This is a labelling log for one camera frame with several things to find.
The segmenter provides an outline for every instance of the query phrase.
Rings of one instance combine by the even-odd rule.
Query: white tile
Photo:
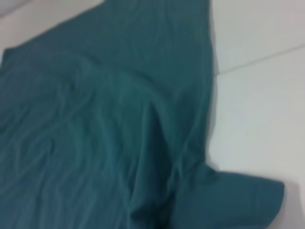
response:
[[[220,72],[305,45],[304,0],[212,0]]]
[[[31,39],[101,0],[34,0],[0,18],[0,50]]]
[[[285,213],[273,229],[305,228],[304,63],[302,49],[215,79],[211,161],[287,182]]]

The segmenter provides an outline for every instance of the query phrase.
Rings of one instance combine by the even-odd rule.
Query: white floor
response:
[[[34,0],[0,19],[0,50],[101,0]],[[208,147],[221,170],[283,180],[270,229],[305,228],[305,1],[212,0],[215,93]]]

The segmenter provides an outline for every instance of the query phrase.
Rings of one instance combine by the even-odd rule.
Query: teal fabric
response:
[[[204,163],[208,11],[208,0],[107,0],[6,50],[2,229],[270,224],[281,182]]]

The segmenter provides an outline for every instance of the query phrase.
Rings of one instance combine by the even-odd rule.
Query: teal shirt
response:
[[[208,10],[208,0],[107,0],[6,50],[1,228],[270,224],[281,182],[204,163]]]

